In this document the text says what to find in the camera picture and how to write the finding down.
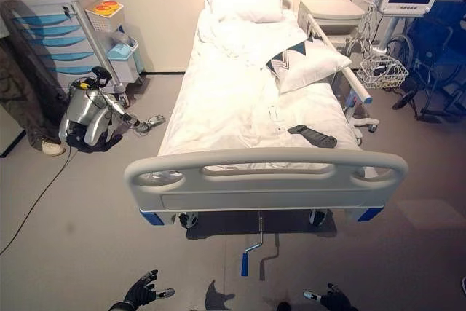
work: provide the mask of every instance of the bed remote control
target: bed remote control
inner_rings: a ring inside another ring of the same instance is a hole
[[[309,129],[306,125],[297,125],[288,129],[290,134],[301,134],[312,145],[324,149],[332,149],[336,146],[337,140],[333,136],[327,136],[313,129]]]

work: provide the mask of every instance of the wheelchair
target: wheelchair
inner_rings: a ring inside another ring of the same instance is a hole
[[[416,119],[433,123],[466,115],[466,0],[436,1],[424,17],[406,20],[389,50],[409,71],[393,109],[409,103]],[[418,113],[414,96],[421,91],[427,100]],[[434,94],[442,95],[443,108],[432,108]]]

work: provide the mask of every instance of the white pillow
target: white pillow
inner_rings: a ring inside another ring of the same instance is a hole
[[[266,65],[278,78],[283,94],[318,82],[350,64],[348,57],[321,41],[308,39],[277,54]]]
[[[241,19],[256,23],[282,20],[282,0],[204,0],[220,21]]]

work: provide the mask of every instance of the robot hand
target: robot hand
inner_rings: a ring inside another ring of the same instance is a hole
[[[351,306],[351,302],[346,295],[334,284],[329,283],[330,291],[326,295],[319,296],[310,291],[304,292],[306,299],[315,300],[320,302],[323,306],[327,307],[330,311],[358,311],[356,307]]]
[[[154,300],[171,297],[175,293],[173,289],[166,289],[164,291],[153,290],[155,285],[151,282],[157,279],[157,273],[158,271],[154,269],[139,278],[126,293],[125,300],[117,302],[110,310],[134,311],[140,306]]]

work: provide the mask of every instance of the silver robot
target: silver robot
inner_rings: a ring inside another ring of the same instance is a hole
[[[70,103],[60,123],[62,142],[87,153],[107,151],[122,139],[114,135],[121,123],[145,135],[165,122],[159,114],[147,122],[128,114],[113,95],[102,91],[111,80],[110,73],[103,67],[94,67],[92,72],[96,78],[79,79],[71,85]]]

